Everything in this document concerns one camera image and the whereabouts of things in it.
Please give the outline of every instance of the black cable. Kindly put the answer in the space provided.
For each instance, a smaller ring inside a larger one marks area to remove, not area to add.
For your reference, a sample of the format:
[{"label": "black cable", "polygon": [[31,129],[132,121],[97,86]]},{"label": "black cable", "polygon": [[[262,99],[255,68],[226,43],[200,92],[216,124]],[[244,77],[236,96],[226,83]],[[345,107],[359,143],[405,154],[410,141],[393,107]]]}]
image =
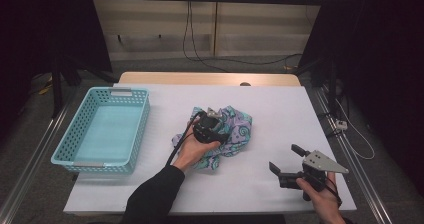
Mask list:
[{"label": "black cable", "polygon": [[[187,53],[185,51],[185,39],[187,36],[187,29],[188,29],[188,24],[190,21],[190,29],[191,29],[191,40],[192,40],[192,44],[193,44],[193,48],[194,48],[194,53],[196,54],[197,59],[193,59],[187,56]],[[247,65],[270,65],[270,64],[275,64],[281,61],[285,62],[285,67],[286,67],[286,73],[287,73],[287,63],[286,60],[288,58],[294,57],[294,56],[299,56],[299,55],[303,55],[302,53],[295,53],[295,54],[291,54],[288,56],[285,56],[283,58],[274,60],[274,61],[269,61],[269,62],[247,62],[247,61],[240,61],[240,60],[234,60],[234,59],[228,59],[228,58],[201,58],[198,53],[197,53],[197,49],[196,49],[196,44],[194,41],[194,29],[193,29],[193,11],[191,8],[191,2],[188,2],[188,10],[187,10],[187,20],[186,20],[186,28],[185,28],[185,32],[184,32],[184,39],[183,39],[183,52],[184,52],[184,56],[190,60],[190,61],[200,61],[203,65],[207,66],[207,67],[212,67],[224,72],[229,72],[225,69],[216,67],[216,66],[211,66],[206,64],[204,61],[230,61],[230,62],[237,62],[237,63],[243,63],[243,64],[247,64]]]},{"label": "black cable", "polygon": [[183,144],[183,142],[185,141],[185,139],[191,135],[191,134],[190,134],[190,135],[186,136],[186,135],[187,135],[187,131],[188,131],[188,129],[190,128],[190,126],[193,124],[194,120],[196,120],[196,117],[200,115],[200,113],[201,113],[201,112],[196,113],[196,115],[194,115],[194,116],[191,118],[191,120],[190,120],[190,122],[188,123],[187,128],[185,129],[185,131],[184,131],[184,133],[183,133],[183,135],[182,135],[181,139],[178,141],[177,145],[175,145],[174,150],[172,150],[172,153],[171,153],[171,155],[169,156],[168,161],[166,162],[166,165],[165,165],[165,166],[169,166],[169,165],[171,165],[171,162],[172,162],[172,160],[174,159],[175,154],[177,154],[177,151],[180,149],[180,147],[181,147],[181,145]]},{"label": "black cable", "polygon": [[309,17],[308,17],[308,5],[305,5],[305,16],[306,16],[306,19],[309,22],[309,25],[313,26],[312,23],[311,23],[311,20],[309,20]]},{"label": "black cable", "polygon": [[328,181],[330,181],[333,185],[334,185],[334,188],[336,189],[335,191],[333,190],[333,189],[331,189],[329,186],[327,186],[326,184],[324,185],[324,188],[325,189],[327,189],[331,194],[333,194],[335,197],[336,197],[336,199],[337,199],[337,204],[339,205],[339,207],[342,205],[342,203],[343,203],[343,201],[342,201],[342,199],[340,198],[340,196],[339,196],[339,192],[337,191],[337,186],[336,186],[336,183],[334,183],[332,180],[330,180],[330,179],[328,179],[327,178],[327,180]]},{"label": "black cable", "polygon": [[[227,70],[225,70],[225,69],[222,69],[222,68],[219,68],[219,67],[215,67],[215,66],[211,66],[211,65],[208,65],[208,64],[206,64],[200,57],[199,57],[199,55],[197,54],[197,50],[196,50],[196,45],[195,45],[195,43],[194,43],[194,37],[193,37],[193,19],[192,19],[192,10],[191,10],[191,2],[188,2],[188,6],[187,6],[187,20],[186,20],[186,29],[185,29],[185,32],[184,32],[184,39],[183,39],[183,52],[184,52],[184,56],[188,59],[188,60],[190,60],[190,61],[200,61],[203,65],[205,65],[205,66],[207,66],[207,67],[211,67],[211,68],[215,68],[215,69],[218,69],[218,70],[220,70],[220,71],[223,71],[223,72],[229,72],[229,71],[227,71]],[[197,59],[192,59],[192,58],[190,58],[190,57],[188,57],[187,56],[187,54],[186,54],[186,52],[185,52],[185,39],[186,39],[186,36],[187,36],[187,29],[188,29],[188,23],[189,23],[189,20],[190,20],[190,27],[191,27],[191,40],[192,40],[192,43],[193,43],[193,48],[194,48],[194,53],[196,54],[196,57],[197,57]]]}]

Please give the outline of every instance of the teal plastic basket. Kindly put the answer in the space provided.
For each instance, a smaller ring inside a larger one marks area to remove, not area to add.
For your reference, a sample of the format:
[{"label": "teal plastic basket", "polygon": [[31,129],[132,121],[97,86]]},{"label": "teal plastic basket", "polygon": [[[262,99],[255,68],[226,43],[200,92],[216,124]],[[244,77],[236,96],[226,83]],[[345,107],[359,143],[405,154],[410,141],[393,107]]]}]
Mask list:
[{"label": "teal plastic basket", "polygon": [[51,162],[72,172],[131,174],[149,110],[147,89],[91,88]]}]

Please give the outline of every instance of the white table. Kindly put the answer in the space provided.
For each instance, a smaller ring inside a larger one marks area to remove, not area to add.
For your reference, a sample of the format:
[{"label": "white table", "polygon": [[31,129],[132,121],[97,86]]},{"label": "white table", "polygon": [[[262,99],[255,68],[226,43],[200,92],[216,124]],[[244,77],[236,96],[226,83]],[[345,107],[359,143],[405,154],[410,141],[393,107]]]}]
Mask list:
[{"label": "white table", "polygon": [[[150,90],[151,111],[131,176],[80,174],[66,213],[122,213],[128,197],[156,174],[172,151],[171,138],[184,131],[194,106],[213,109],[231,105],[253,117],[252,139],[235,157],[222,157],[216,171],[191,170],[171,209],[171,215],[252,214],[313,211],[299,190],[282,189],[269,171],[271,161],[285,172],[301,170],[302,157],[290,150],[334,155],[303,87],[240,87],[210,85],[116,84]],[[337,183],[343,205],[356,210],[341,174]]]}]

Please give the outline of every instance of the black backdrop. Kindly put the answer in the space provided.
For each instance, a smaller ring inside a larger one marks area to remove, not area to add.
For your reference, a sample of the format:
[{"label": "black backdrop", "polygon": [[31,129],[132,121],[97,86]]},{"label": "black backdrop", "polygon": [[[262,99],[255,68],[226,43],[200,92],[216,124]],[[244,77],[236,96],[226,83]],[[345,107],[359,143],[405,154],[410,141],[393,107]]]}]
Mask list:
[{"label": "black backdrop", "polygon": [[313,83],[330,77],[334,61],[345,92],[424,196],[423,0],[354,0],[323,6],[300,66]]},{"label": "black backdrop", "polygon": [[[0,139],[28,98],[31,79],[51,71],[56,55],[112,71],[92,0],[0,0]],[[75,69],[72,62],[62,63]]]}]

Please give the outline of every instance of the patterned cloth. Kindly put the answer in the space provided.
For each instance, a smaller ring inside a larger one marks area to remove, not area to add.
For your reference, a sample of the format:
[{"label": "patterned cloth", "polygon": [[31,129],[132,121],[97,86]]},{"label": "patterned cloth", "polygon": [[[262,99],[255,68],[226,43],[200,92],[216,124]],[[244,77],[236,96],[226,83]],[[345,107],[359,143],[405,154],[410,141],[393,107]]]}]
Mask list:
[{"label": "patterned cloth", "polygon": [[[193,109],[191,117],[202,111],[200,107]],[[215,170],[219,166],[219,156],[231,157],[240,152],[240,150],[250,140],[250,130],[252,128],[252,117],[246,113],[237,111],[231,106],[220,109],[218,113],[222,114],[220,118],[221,128],[219,134],[230,134],[226,142],[219,148],[205,153],[205,155],[193,165],[195,169],[208,168]],[[182,134],[177,134],[172,138],[172,145],[175,147],[181,139]]]}]

